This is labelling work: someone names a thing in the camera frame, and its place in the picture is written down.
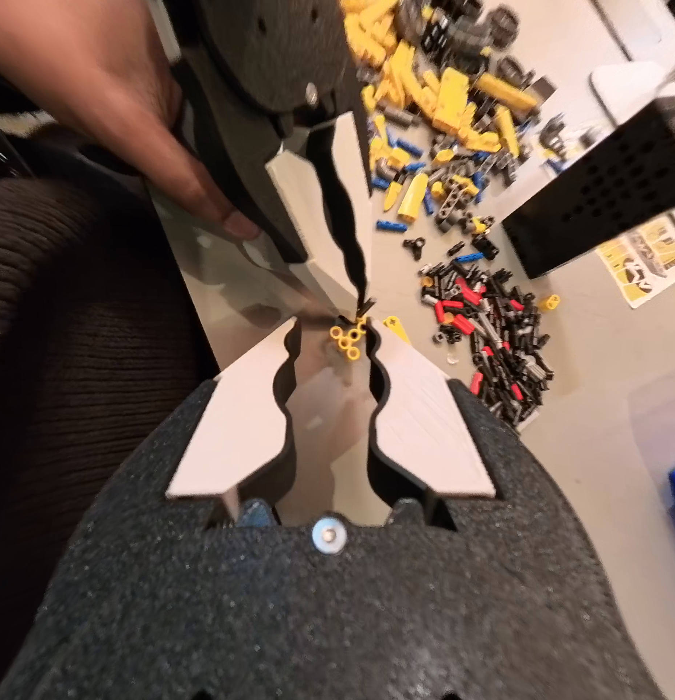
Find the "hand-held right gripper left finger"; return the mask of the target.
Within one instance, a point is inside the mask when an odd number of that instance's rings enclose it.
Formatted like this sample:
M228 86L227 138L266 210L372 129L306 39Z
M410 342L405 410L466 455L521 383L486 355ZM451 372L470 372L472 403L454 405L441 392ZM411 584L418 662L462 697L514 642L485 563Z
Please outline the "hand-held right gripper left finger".
M168 500L220 500L236 520L246 501L275 509L290 492L297 465L287 402L297 386L301 338L292 317L218 374Z

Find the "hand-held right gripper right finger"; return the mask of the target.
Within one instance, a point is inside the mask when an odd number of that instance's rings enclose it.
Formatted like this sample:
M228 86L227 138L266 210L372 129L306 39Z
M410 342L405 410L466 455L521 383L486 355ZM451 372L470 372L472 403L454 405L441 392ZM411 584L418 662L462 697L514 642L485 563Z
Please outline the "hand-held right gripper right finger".
M368 477L386 503L401 498L496 497L465 423L454 381L383 323L367 321Z

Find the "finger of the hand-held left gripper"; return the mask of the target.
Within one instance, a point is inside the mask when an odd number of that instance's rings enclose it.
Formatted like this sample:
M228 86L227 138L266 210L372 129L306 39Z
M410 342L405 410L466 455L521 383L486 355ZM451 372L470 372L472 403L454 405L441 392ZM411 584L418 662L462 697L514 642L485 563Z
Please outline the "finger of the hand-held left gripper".
M372 206L352 112L309 132L307 160L321 199L308 236L316 279L333 307L361 307L370 287Z
M333 148L338 183L350 200L355 244L337 243L324 214L324 191L315 168L305 158L285 148L268 161L268 171L291 223L307 250L307 261L286 263L290 272L330 311L355 318L368 291L368 281L352 282L348 265L368 278L368 181L360 148Z

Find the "yellow connector cluster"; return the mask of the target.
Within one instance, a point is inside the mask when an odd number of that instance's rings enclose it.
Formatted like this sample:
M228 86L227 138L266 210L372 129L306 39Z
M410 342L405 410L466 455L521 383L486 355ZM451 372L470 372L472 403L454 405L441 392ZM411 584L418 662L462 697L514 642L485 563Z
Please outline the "yellow connector cluster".
M335 343L337 350L350 363L357 362L360 359L359 344L367 333L366 320L367 316L362 315L351 325L333 325L328 331L328 335Z

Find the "person's left hand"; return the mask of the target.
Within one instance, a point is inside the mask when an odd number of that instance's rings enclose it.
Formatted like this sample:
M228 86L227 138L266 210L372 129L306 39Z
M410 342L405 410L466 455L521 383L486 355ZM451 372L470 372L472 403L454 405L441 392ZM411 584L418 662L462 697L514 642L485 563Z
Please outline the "person's left hand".
M182 89L146 1L0 1L0 75L189 214L261 233L173 135Z

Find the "pile of yellow grey beams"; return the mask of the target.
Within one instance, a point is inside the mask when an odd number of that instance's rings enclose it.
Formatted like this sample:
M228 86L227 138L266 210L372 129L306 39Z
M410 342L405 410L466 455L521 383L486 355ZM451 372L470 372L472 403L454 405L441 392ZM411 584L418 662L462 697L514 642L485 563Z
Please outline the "pile of yellow grey beams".
M368 114L372 183L385 212L398 205L395 222L377 228L404 231L424 211L442 232L489 235L495 220L478 207L491 179L512 185L536 144L566 158L561 117L531 135L555 87L535 76L521 90L488 73L471 83L452 68L420 78L414 48L396 36L397 1L338 4Z

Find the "pile of black red pins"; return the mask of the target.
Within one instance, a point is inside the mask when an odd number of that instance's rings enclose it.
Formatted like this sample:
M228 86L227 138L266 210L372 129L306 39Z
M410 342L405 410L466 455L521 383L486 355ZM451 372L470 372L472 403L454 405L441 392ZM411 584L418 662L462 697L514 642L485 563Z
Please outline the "pile of black red pins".
M556 373L543 351L536 296L512 283L504 267L442 261L420 267L420 301L436 320L433 343L467 344L469 391L490 413L520 433L538 417Z

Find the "black knit sweater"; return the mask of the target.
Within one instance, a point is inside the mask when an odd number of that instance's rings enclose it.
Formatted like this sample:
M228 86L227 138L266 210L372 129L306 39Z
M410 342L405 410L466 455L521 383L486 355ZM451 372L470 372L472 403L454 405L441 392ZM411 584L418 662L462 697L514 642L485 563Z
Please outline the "black knit sweater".
M217 370L150 206L0 180L0 608L41 599L102 484Z

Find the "pile of black tyres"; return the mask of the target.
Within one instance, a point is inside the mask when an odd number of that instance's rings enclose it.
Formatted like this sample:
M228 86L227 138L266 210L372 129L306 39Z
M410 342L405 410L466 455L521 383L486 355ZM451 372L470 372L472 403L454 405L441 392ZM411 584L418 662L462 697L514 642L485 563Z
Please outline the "pile of black tyres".
M517 40L520 20L507 4L486 9L484 1L398 1L396 36L414 48L414 71L442 77L452 68L474 83L488 73L517 89L534 82L509 50Z

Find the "black perforated block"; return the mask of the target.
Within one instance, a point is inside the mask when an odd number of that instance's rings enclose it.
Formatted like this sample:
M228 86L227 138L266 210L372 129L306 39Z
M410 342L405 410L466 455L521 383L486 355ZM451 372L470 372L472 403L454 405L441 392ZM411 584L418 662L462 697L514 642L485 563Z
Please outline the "black perforated block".
M675 209L675 96L657 97L502 222L529 279Z

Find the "printed instruction leaflet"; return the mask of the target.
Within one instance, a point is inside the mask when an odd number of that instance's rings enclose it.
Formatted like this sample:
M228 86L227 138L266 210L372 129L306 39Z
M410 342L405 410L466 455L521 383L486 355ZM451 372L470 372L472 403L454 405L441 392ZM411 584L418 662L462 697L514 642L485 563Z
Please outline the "printed instruction leaflet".
M597 246L595 253L636 310L675 284L675 216L653 218Z

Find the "white plastic board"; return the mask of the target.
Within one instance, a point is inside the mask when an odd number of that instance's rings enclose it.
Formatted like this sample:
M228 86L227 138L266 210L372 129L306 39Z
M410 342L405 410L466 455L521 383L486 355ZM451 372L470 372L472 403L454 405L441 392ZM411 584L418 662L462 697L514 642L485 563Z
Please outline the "white plastic board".
M672 1L592 1L622 59L594 69L589 82L613 125L657 97L675 97Z

